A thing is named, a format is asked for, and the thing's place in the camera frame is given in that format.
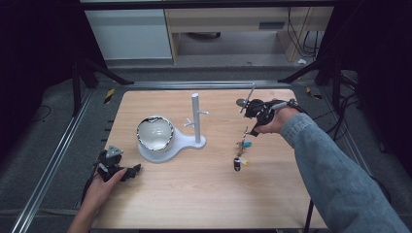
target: white mug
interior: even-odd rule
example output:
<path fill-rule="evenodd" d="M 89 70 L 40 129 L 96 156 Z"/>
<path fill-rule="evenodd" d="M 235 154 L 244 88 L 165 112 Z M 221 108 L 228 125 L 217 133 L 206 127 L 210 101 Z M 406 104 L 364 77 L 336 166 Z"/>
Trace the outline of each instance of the white mug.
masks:
<path fill-rule="evenodd" d="M 174 135 L 173 124 L 163 116 L 145 118 L 137 127 L 139 144 L 151 151 L 169 150 Z"/>

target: cable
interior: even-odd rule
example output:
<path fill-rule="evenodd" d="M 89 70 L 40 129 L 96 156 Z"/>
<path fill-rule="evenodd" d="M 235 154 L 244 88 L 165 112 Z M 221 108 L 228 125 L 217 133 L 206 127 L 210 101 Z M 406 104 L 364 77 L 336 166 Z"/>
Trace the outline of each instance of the cable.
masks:
<path fill-rule="evenodd" d="M 308 47 L 308 46 L 306 46 L 306 42 L 307 42 L 307 40 L 308 40 L 309 34 L 310 34 L 310 31 L 307 31 L 307 32 L 306 32 L 306 35 L 305 35 L 305 39 L 303 40 L 303 50 L 304 50 L 305 52 L 307 52 L 307 53 L 312 53 L 312 54 L 316 57 L 317 49 L 319 48 L 319 47 L 318 47 L 319 31 L 316 31 L 315 46 L 314 46 L 314 47 Z"/>
<path fill-rule="evenodd" d="M 38 119 L 32 119 L 31 122 L 41 121 L 41 120 L 45 119 L 46 117 L 48 117 L 48 116 L 51 114 L 51 112 L 52 112 L 52 108 L 51 108 L 51 107 L 49 107 L 49 106 L 47 106 L 47 105 L 41 105 L 40 107 L 45 107 L 45 108 L 49 109 L 49 111 L 46 113 L 45 116 L 43 116 L 43 117 L 41 117 L 41 118 L 38 118 Z"/>
<path fill-rule="evenodd" d="M 345 136 L 345 134 L 348 132 L 348 122 L 346 121 L 346 118 L 343 118 L 343 121 L 345 121 L 345 125 L 346 125 L 345 131 L 343 131 L 343 133 L 339 137 L 336 136 L 336 138 L 334 139 L 335 142 L 343 138 L 343 136 Z"/>
<path fill-rule="evenodd" d="M 340 108 L 339 108 L 339 112 L 338 112 L 338 114 L 339 114 L 339 120 L 338 120 L 338 122 L 337 122 L 337 127 L 336 127 L 336 129 L 335 129 L 335 131 L 334 131 L 334 134 L 333 134 L 333 141 L 336 141 L 336 138 L 337 138 L 337 132 L 339 131 L 339 128 L 340 128 L 340 126 L 341 126 L 341 124 L 342 124 L 342 121 L 343 121 L 343 119 L 345 118 L 345 111 L 346 111 L 346 107 L 347 107 L 347 104 L 348 104 L 348 101 L 349 101 L 349 99 L 350 98 L 352 98 L 352 97 L 354 97 L 356 94 L 354 93 L 354 94 L 351 94 L 349 97 L 347 97 L 347 98 L 345 98 L 343 101 L 342 101 L 342 103 L 341 103 L 341 105 L 340 105 Z"/>
<path fill-rule="evenodd" d="M 98 173 L 95 174 L 97 166 L 98 166 L 97 162 L 93 164 L 93 170 L 91 171 L 91 174 L 85 183 L 85 187 L 83 188 L 81 204 L 83 204 L 83 201 L 85 200 L 87 190 L 90 187 L 91 183 L 93 182 L 93 179 L 98 175 Z"/>
<path fill-rule="evenodd" d="M 0 210 L 0 216 L 18 216 L 20 212 L 20 209 Z M 77 212 L 78 210 L 70 209 L 39 209 L 36 216 L 75 216 Z"/>
<path fill-rule="evenodd" d="M 349 106 L 351 106 L 351 105 L 353 105 L 353 104 L 356 104 L 356 103 L 359 103 L 359 101 L 358 101 L 358 100 L 353 101 L 353 102 L 347 104 L 346 107 L 349 107 Z M 313 119 L 313 120 L 316 120 L 316 119 L 318 119 L 318 118 L 325 117 L 325 116 L 327 116 L 327 115 L 329 115 L 329 114 L 331 114 L 331 113 L 333 113 L 333 112 L 335 112 L 335 111 L 336 111 L 336 110 L 330 110 L 330 111 L 328 111 L 328 112 L 326 112 L 326 113 L 324 113 L 324 114 L 321 114 L 321 115 L 319 115 L 319 116 L 313 117 L 312 119 Z M 346 132 L 348 131 L 348 122 L 346 121 L 345 118 L 344 118 L 343 120 L 344 120 L 345 125 L 346 125 L 345 131 L 342 133 L 342 135 L 340 135 L 339 137 L 337 137 L 335 141 L 341 139 L 341 138 L 346 134 Z M 327 130 L 326 133 L 330 133 L 335 127 L 337 127 L 336 124 L 333 125 L 332 128 L 330 128 L 329 130 Z"/>
<path fill-rule="evenodd" d="M 310 220 L 312 218 L 312 213 L 313 213 L 313 208 L 314 207 L 315 207 L 315 204 L 313 203 L 312 199 L 310 199 L 309 210 L 308 210 L 308 214 L 306 216 L 305 228 L 303 230 L 303 233 L 309 233 Z"/>
<path fill-rule="evenodd" d="M 374 178 L 374 177 L 372 177 L 372 176 L 369 176 L 372 180 L 374 180 L 376 183 L 378 183 L 378 185 L 381 187 L 381 189 L 383 190 L 383 192 L 384 192 L 384 195 L 385 195 L 385 197 L 387 198 L 387 200 L 388 200 L 388 202 L 389 203 L 391 203 L 392 202 L 392 196 L 391 196 L 391 193 L 386 189 L 386 187 L 381 183 L 381 182 L 379 182 L 376 178 Z"/>
<path fill-rule="evenodd" d="M 297 40 L 297 43 L 294 41 L 293 37 L 291 36 L 290 27 L 292 28 L 292 31 L 293 31 L 294 37 Z M 288 35 L 289 35 L 292 43 L 294 44 L 294 47 L 296 48 L 296 50 L 297 50 L 297 52 L 299 53 L 300 56 L 302 56 L 302 57 L 314 57 L 314 54 L 310 54 L 310 53 L 309 54 L 308 53 L 302 54 L 301 53 L 301 51 L 303 49 L 300 46 L 299 39 L 297 38 L 296 31 L 294 30 L 292 22 L 291 22 L 291 7 L 288 7 Z"/>

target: denim jacket sleeve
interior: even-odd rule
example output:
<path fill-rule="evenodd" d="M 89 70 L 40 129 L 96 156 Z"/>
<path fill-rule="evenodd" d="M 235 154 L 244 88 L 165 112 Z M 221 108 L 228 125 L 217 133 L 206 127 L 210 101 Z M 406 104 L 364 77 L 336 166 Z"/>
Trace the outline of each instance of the denim jacket sleeve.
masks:
<path fill-rule="evenodd" d="M 376 182 L 308 115 L 291 117 L 281 135 L 330 231 L 409 232 Z"/>

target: wooden table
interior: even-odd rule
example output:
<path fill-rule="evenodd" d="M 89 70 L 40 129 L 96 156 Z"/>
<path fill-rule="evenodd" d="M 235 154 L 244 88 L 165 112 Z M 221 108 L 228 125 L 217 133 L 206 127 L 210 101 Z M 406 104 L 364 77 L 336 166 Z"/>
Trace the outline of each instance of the wooden table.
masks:
<path fill-rule="evenodd" d="M 250 160 L 239 172 L 233 158 L 246 126 L 235 101 L 250 90 L 155 90 L 124 94 L 106 148 L 124 150 L 121 166 L 141 163 L 140 174 L 119 183 L 96 217 L 93 228 L 236 229 L 303 228 L 309 195 L 295 164 L 293 149 L 278 134 L 248 135 Z M 146 117 L 167 117 L 186 135 L 192 119 L 191 95 L 199 94 L 201 150 L 181 151 L 172 160 L 154 164 L 138 151 L 136 128 Z M 251 99 L 294 98 L 291 90 L 255 90 Z M 315 210 L 311 227 L 326 228 Z"/>

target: metal rod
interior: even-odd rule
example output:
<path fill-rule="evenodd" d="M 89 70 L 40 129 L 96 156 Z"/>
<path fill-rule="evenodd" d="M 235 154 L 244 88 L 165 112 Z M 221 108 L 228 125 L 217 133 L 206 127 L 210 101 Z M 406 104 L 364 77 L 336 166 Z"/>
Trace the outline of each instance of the metal rod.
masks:
<path fill-rule="evenodd" d="M 197 144 L 200 143 L 200 112 L 199 112 L 199 94 L 194 93 L 191 96 L 191 104 L 193 108 L 193 121 L 194 121 L 194 138 Z"/>
<path fill-rule="evenodd" d="M 288 88 L 291 85 L 299 85 L 299 86 L 306 86 L 313 84 L 314 81 L 296 81 L 293 83 L 278 83 L 277 81 L 254 81 L 257 85 L 257 88 Z M 210 81 L 210 82 L 182 82 L 182 81 L 175 81 L 175 82 L 151 82 L 151 81 L 143 81 L 143 82 L 136 82 L 135 84 L 131 85 L 122 85 L 119 88 L 130 88 L 130 89 L 228 89 L 228 88 L 243 88 L 243 89 L 250 89 L 251 82 L 236 82 L 236 81 Z"/>

